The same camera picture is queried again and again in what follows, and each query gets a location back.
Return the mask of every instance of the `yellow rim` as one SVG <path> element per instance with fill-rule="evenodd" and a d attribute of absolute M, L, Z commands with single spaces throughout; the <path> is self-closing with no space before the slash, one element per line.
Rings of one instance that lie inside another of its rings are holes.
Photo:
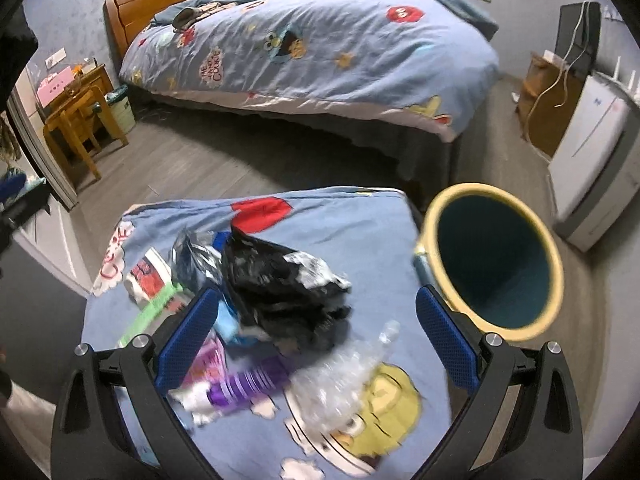
<path fill-rule="evenodd" d="M 546 254 L 546 261 L 549 265 L 550 272 L 550 290 L 546 300 L 546 305 L 540 313 L 540 316 L 531 324 L 522 328 L 504 328 L 496 326 L 482 317 L 478 316 L 466 303 L 462 300 L 453 284 L 449 280 L 445 272 L 444 265 L 440 258 L 440 250 L 438 248 L 438 223 L 444 208 L 456 199 L 468 195 L 480 195 L 499 200 L 517 211 L 527 222 L 533 227 L 543 244 Z M 506 191 L 487 184 L 457 184 L 451 186 L 441 192 L 431 202 L 427 214 L 424 217 L 424 224 L 420 239 L 415 248 L 416 253 L 426 253 L 429 266 L 433 272 L 433 276 L 440 287 L 449 306 L 466 314 L 471 321 L 483 332 L 497 332 L 503 338 L 509 341 L 525 341 L 533 339 L 543 333 L 558 315 L 562 303 L 562 295 L 564 294 L 564 273 L 562 272 L 562 261 L 558 253 L 558 247 L 551 236 L 551 233 L 542 223 L 542 220 L 527 206 L 516 197 Z"/>

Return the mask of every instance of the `metal screw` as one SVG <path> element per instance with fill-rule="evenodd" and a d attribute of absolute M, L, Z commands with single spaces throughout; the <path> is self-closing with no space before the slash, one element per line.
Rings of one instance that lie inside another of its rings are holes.
<path fill-rule="evenodd" d="M 500 337 L 500 334 L 496 334 L 494 332 L 489 332 L 484 336 L 484 339 L 491 346 L 500 346 L 502 344 L 502 338 Z"/>
<path fill-rule="evenodd" d="M 559 354 L 559 353 L 560 353 L 560 351 L 562 350 L 562 349 L 560 348 L 560 345 L 559 345 L 558 343 L 556 343 L 555 341 L 549 341 L 549 342 L 546 344 L 546 347 L 549 349 L 549 351 L 550 351 L 552 354 Z"/>
<path fill-rule="evenodd" d="M 149 343 L 149 336 L 145 334 L 140 334 L 133 338 L 133 346 L 136 348 L 144 348 L 147 343 Z"/>
<path fill-rule="evenodd" d="M 86 354 L 89 351 L 89 345 L 87 343 L 80 343 L 76 348 L 74 348 L 74 354 L 78 357 Z"/>

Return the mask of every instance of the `black monitor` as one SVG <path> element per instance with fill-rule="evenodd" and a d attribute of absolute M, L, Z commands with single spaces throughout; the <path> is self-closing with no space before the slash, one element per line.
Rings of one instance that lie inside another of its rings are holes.
<path fill-rule="evenodd" d="M 575 25 L 580 20 L 574 36 Z M 569 4 L 560 7 L 560 22 L 558 24 L 558 38 L 556 39 L 556 54 L 564 59 L 568 53 L 566 62 L 573 63 L 571 74 L 577 78 L 586 79 L 591 73 L 598 55 L 600 43 L 600 4 L 587 2 L 584 5 Z"/>

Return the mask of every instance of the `wooden stool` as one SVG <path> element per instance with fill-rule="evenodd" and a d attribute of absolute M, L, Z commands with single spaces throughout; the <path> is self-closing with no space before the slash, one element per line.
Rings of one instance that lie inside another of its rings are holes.
<path fill-rule="evenodd" d="M 89 126 L 86 118 L 93 114 L 92 106 L 98 103 L 102 110 L 101 121 L 105 129 L 113 139 L 118 139 L 122 142 L 123 146 L 126 146 L 129 141 L 123 133 L 122 129 L 118 126 L 118 123 L 113 118 L 111 109 L 104 99 L 104 95 L 98 86 L 92 85 L 87 88 L 81 89 L 79 93 L 72 97 L 71 101 L 65 104 L 64 110 L 62 110 L 56 117 L 47 120 L 44 126 L 44 137 L 51 149 L 54 158 L 58 161 L 62 170 L 65 173 L 70 174 L 70 165 L 62 154 L 60 147 L 55 145 L 55 141 L 50 136 L 50 132 L 55 128 L 60 128 L 62 136 L 65 138 L 66 143 L 87 164 L 89 170 L 94 174 L 97 180 L 101 178 L 100 172 L 91 158 L 87 150 L 82 144 L 86 140 L 90 140 L 94 146 L 96 152 L 100 152 L 102 149 L 100 144 L 95 139 L 91 126 Z"/>

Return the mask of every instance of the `small trash can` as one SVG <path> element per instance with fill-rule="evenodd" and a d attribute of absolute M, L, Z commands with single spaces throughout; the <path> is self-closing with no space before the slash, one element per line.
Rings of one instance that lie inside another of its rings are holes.
<path fill-rule="evenodd" d="M 564 274 L 551 233 L 497 187 L 458 184 L 441 192 L 425 216 L 416 257 L 422 280 L 453 310 L 508 341 L 539 336 L 560 310 Z"/>
<path fill-rule="evenodd" d="M 131 111 L 131 104 L 127 97 L 127 89 L 127 85 L 122 85 L 113 92 L 108 92 L 104 95 L 104 99 L 111 109 L 113 118 L 116 119 L 118 126 L 125 134 L 129 133 L 136 125 L 136 120 Z M 93 106 L 93 110 L 98 114 L 98 118 L 102 120 L 102 111 L 98 103 Z"/>

